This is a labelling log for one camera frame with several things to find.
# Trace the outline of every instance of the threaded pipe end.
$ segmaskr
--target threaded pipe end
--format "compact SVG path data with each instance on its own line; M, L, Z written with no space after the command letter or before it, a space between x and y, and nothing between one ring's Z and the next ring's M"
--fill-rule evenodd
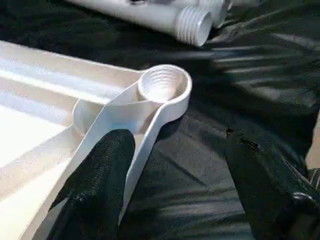
M212 23L213 20L208 10L187 6L177 16L175 37L181 42L202 46L209 36Z
M211 13L213 27L220 28L228 15L231 0L198 0L199 8L205 8Z

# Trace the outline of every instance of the white plastic part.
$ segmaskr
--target white plastic part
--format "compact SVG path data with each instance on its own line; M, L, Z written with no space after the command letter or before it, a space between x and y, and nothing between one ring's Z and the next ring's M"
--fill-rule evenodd
M160 128L188 107L188 73L173 65L136 71L3 41L0 52L0 239L31 240L94 145L128 129L136 149L120 221Z
M231 0L149 0L148 2L180 8L192 6L208 10L211 13L214 28L220 28L223 25L232 4Z
M161 4L129 4L127 0L67 0L125 21L174 36L181 42L202 46L213 20L204 8L177 8Z

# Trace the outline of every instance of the black fabric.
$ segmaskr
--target black fabric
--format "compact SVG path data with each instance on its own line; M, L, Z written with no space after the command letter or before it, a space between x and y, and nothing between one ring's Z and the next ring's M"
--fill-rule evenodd
M191 74L189 108L161 130L119 239L253 238L224 158L228 128L308 174L320 99L319 1L236 2L201 48L62 0L0 2L1 40L134 69L175 64Z

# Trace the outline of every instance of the white plastic tray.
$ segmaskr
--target white plastic tray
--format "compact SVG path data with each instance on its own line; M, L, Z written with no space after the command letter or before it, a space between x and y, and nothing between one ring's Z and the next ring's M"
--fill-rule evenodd
M30 240L98 140L129 129L136 149L120 220L160 128L192 81L173 65L120 68L0 41L0 239Z

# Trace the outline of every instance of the white plastic pipe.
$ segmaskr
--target white plastic pipe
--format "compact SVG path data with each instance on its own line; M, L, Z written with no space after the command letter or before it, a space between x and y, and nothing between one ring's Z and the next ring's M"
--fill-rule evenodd
M213 23L208 10L194 6L177 8L161 4L130 4L127 0L66 1L172 35L194 46L205 43Z
M231 0L149 0L149 3L164 4L175 7L193 6L206 9L211 13L213 19L212 26L220 28L232 6Z

